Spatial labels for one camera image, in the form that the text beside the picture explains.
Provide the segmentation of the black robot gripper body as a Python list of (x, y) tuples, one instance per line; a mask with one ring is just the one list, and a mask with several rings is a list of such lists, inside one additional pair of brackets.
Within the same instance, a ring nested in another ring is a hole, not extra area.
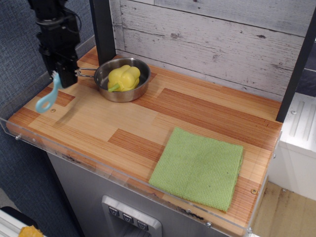
[(37, 34), (41, 55), (52, 56), (56, 62), (63, 58), (77, 58), (75, 47), (80, 42), (80, 23), (75, 14), (36, 15), (40, 28)]

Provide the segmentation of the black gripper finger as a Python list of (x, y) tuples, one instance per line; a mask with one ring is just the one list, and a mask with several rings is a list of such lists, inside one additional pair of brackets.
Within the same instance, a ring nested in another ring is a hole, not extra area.
[(52, 56), (48, 56), (48, 55), (43, 55), (42, 58), (43, 58), (43, 61), (45, 63), (46, 69), (50, 75), (50, 78), (54, 79), (54, 77), (57, 73), (54, 58)]
[(76, 75), (78, 69), (77, 58), (71, 58), (70, 60), (59, 58), (56, 60), (55, 66), (63, 88), (68, 88), (78, 82)]

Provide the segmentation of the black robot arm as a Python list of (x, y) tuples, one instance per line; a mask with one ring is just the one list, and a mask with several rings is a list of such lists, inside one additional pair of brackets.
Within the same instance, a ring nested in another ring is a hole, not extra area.
[(65, 0), (30, 0), (35, 12), (39, 52), (49, 74), (59, 74), (62, 88), (77, 83), (77, 52), (80, 43), (81, 20), (65, 7)]

